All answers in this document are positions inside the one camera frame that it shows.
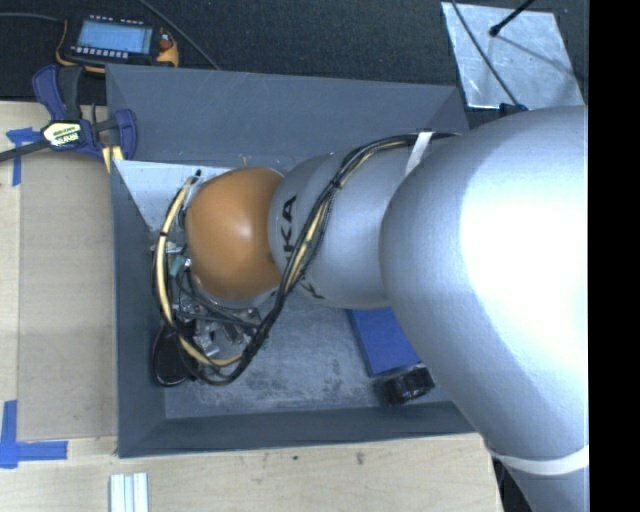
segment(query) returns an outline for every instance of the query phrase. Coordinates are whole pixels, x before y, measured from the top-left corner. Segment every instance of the metal rod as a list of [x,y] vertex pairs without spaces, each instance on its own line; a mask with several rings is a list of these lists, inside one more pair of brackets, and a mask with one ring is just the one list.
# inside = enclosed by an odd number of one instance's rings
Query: metal rod
[[518,7],[515,11],[513,11],[511,14],[509,14],[509,16],[507,16],[505,19],[503,19],[500,23],[498,23],[497,25],[494,25],[493,27],[491,27],[489,29],[489,35],[491,37],[495,37],[497,36],[500,31],[502,30],[502,28],[509,23],[512,19],[514,19],[516,16],[518,16],[522,11],[524,11],[527,7],[529,7],[533,2],[535,2],[536,0],[527,0],[525,3],[523,3],[520,7]]

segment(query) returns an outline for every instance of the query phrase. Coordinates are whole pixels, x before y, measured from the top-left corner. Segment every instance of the blue object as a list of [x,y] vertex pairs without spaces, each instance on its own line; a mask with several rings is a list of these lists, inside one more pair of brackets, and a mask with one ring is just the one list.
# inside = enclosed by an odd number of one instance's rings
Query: blue object
[[[13,145],[17,148],[22,146],[25,142],[32,143],[38,142],[42,139],[42,134],[36,130],[31,128],[20,128],[18,130],[9,130],[7,132],[7,137]],[[22,182],[22,161],[20,157],[17,157],[13,161],[13,178],[11,180],[11,185],[16,187],[20,185]]]
[[420,358],[391,308],[348,310],[370,377],[414,366]]
[[[102,162],[104,144],[94,133],[95,125],[82,119],[82,111],[78,106],[77,85],[82,76],[82,67],[61,69],[57,64],[50,64],[38,70],[33,76],[33,91],[39,103],[45,106],[51,122],[68,121],[80,125],[80,137],[77,142],[51,145],[53,151],[74,151]],[[138,135],[133,112],[127,109],[118,110],[115,120],[120,135],[120,149],[124,158],[131,159],[138,144]]]
[[15,469],[21,461],[64,460],[67,458],[67,441],[19,443],[16,441],[18,401],[4,403],[2,433],[0,434],[0,468]]

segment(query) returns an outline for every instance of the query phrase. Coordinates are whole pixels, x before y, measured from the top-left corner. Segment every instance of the digital display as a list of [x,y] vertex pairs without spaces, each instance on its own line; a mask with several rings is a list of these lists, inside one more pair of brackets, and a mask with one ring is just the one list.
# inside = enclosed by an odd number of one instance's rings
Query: digital display
[[151,27],[85,20],[77,44],[87,48],[148,54],[152,32]]

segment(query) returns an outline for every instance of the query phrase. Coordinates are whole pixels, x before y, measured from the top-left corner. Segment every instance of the wire bundle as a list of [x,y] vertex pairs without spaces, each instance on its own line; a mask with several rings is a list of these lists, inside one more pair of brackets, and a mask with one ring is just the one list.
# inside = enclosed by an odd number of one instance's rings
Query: wire bundle
[[[260,324],[255,326],[253,335],[244,350],[228,359],[213,359],[208,357],[202,348],[198,346],[192,337],[189,336],[181,327],[181,321],[176,318],[169,300],[169,278],[166,261],[167,238],[180,209],[184,205],[190,188],[200,177],[200,171],[186,180],[185,184],[171,203],[160,230],[154,256],[153,275],[162,316],[164,317],[167,326],[175,331],[180,356],[183,358],[185,367],[194,377],[206,382],[207,384],[224,386],[236,380],[244,372],[260,348],[266,342],[271,328],[282,312],[287,297],[304,277],[309,265],[313,262],[313,259],[322,244],[322,239],[326,232],[331,207],[336,194],[344,187],[353,173],[371,156],[382,150],[400,146],[411,146],[416,142],[417,137],[417,135],[411,134],[381,139],[352,151],[343,159],[339,170],[320,193],[311,209],[311,212],[307,216],[300,235],[294,245],[287,267],[283,273],[282,280],[280,281],[273,307]],[[183,290],[181,282],[183,277],[184,275],[180,277],[180,290]],[[192,294],[191,298],[197,301],[197,297],[195,295]],[[201,302],[201,305],[204,306],[205,309],[209,309],[211,307],[204,302]],[[191,357],[192,360],[197,363],[195,367],[189,364],[186,356]],[[223,371],[225,368],[233,365],[235,366],[231,371],[226,373]]]

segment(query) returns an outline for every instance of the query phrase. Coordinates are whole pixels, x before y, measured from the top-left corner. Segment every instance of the table surface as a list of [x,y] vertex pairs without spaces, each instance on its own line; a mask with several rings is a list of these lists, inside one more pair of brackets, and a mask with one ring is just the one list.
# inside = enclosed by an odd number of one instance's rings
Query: table surface
[[[8,129],[36,122],[19,112],[18,103],[0,102],[0,151],[12,147]],[[0,164],[1,401],[18,396],[21,191],[11,186],[12,169],[12,162]],[[23,173],[28,179],[28,168]],[[146,472],[152,512],[502,510],[477,434],[127,460],[114,455],[116,443],[114,436],[71,439],[67,460],[0,469],[0,508],[107,510],[110,475]]]

